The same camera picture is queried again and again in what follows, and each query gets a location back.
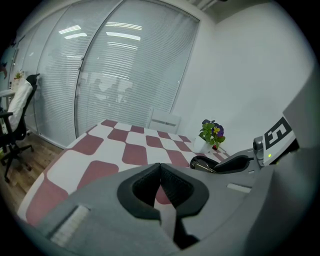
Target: checkered tablecloth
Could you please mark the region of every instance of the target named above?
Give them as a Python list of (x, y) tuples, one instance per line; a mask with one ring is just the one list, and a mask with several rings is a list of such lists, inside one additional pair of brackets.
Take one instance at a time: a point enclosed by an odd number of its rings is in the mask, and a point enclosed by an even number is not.
[[(105, 120), (71, 143), (32, 185), (18, 216), (35, 226), (72, 192), (99, 179), (137, 166), (169, 163), (189, 167), (195, 156), (193, 139)], [(220, 162), (229, 155), (221, 148), (205, 154)], [(160, 187), (156, 204), (170, 204)]]

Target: yellow flower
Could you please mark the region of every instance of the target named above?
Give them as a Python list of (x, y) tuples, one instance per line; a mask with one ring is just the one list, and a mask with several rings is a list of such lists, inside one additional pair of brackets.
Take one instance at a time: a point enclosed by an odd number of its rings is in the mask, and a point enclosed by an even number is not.
[(220, 132), (220, 128), (214, 127), (214, 128), (213, 128), (213, 132), (214, 132), (215, 134), (217, 134), (218, 132)]

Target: chair base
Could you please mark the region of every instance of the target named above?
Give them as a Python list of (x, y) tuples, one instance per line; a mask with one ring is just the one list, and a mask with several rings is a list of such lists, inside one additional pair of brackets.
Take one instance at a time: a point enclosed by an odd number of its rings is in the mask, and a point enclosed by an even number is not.
[(19, 154), (22, 153), (23, 151), (27, 150), (27, 149), (31, 149), (31, 152), (34, 152), (34, 148), (32, 147), (32, 145), (27, 145), (27, 146), (23, 146), (23, 147), (18, 147), (17, 144), (14, 145), (9, 145), (9, 150), (10, 152), (8, 154), (6, 154), (2, 159), (1, 159), (1, 163), (3, 166), (6, 166), (5, 169), (5, 173), (4, 173), (4, 180), (6, 183), (10, 183), (10, 180), (7, 177), (9, 168), (11, 166), (11, 163), (13, 161), (13, 159), (17, 159), (22, 165), (24, 165), (26, 167), (26, 169), (28, 171), (31, 171), (31, 166), (29, 164), (27, 164), (20, 156)]

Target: chair backrest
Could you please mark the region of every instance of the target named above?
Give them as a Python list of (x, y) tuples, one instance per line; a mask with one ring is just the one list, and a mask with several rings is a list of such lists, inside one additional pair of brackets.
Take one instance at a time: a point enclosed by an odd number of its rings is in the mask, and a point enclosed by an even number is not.
[(180, 116), (176, 116), (158, 109), (151, 109), (148, 128), (160, 132), (176, 134), (179, 124)]
[(32, 86), (32, 92), (30, 93), (28, 99), (26, 100), (26, 103), (24, 105), (23, 111), (22, 111), (22, 116), (21, 119), (19, 121), (18, 127), (15, 129), (15, 131), (13, 132), (13, 135), (15, 137), (15, 139), (17, 141), (21, 141), (26, 137), (27, 134), (27, 126), (26, 126), (26, 122), (25, 122), (25, 114), (28, 108), (28, 105), (32, 99), (32, 97), (34, 96), (36, 90), (37, 90), (37, 76), (39, 76), (40, 74), (32, 74), (29, 75), (26, 80), (31, 84)]

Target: purple flower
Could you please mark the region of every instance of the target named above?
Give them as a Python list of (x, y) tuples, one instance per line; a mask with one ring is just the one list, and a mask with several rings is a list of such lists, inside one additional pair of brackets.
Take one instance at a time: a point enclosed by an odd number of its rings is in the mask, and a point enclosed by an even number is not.
[(217, 137), (222, 137), (224, 135), (224, 128), (222, 127), (222, 125), (219, 125), (218, 123), (214, 123), (214, 127), (211, 130), (212, 135), (216, 134)]
[(208, 124), (208, 123), (210, 123), (210, 121), (209, 121), (208, 119), (203, 120), (203, 122), (202, 122), (203, 125), (204, 125), (204, 124)]

